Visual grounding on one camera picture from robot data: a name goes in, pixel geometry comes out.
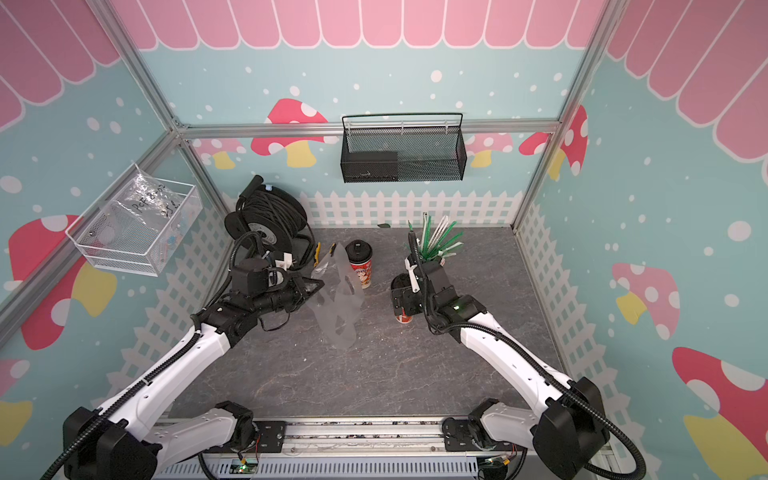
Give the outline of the red cartoon milk tea cup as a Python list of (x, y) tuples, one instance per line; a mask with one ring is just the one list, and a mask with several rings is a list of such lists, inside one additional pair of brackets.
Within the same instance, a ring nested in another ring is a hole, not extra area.
[(362, 288), (367, 289), (372, 280), (372, 246), (361, 239), (352, 240), (345, 247), (349, 263), (357, 274)]

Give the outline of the clear plastic carrier bag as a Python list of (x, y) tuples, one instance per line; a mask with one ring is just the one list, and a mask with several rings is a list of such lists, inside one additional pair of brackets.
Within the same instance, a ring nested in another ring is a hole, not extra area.
[(334, 243), (311, 272), (324, 285), (309, 300), (321, 332), (338, 350), (349, 349), (357, 340), (356, 322), (361, 318), (364, 292), (343, 246)]

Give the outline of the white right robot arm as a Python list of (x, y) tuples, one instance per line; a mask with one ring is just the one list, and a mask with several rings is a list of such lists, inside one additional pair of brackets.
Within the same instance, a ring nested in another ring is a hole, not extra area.
[[(488, 400), (472, 419), (481, 439), (534, 451), (559, 479), (587, 470), (604, 479), (642, 479), (647, 463), (630, 437), (605, 413), (602, 395), (588, 378), (577, 381), (554, 369), (515, 340), (471, 295), (458, 295), (439, 260), (426, 260), (415, 232), (407, 236), (405, 265), (413, 295), (434, 335), (449, 335), (491, 365), (526, 401), (528, 416)], [(610, 439), (630, 454), (634, 467), (614, 472), (592, 464)]]

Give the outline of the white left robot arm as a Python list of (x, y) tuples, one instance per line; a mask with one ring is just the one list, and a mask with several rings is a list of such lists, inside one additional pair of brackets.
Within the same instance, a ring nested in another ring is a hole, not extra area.
[(191, 329), (143, 376), (88, 410), (78, 408), (63, 424), (63, 451), (43, 473), (52, 479), (150, 479), (179, 460), (201, 458), (211, 447), (242, 454), (260, 435), (248, 408), (232, 401), (172, 428), (157, 427), (161, 414), (212, 363), (223, 357), (268, 313), (300, 309), (324, 283), (283, 267), (249, 232), (235, 241), (253, 241), (242, 259), (232, 257), (228, 275), (211, 300), (191, 315)]

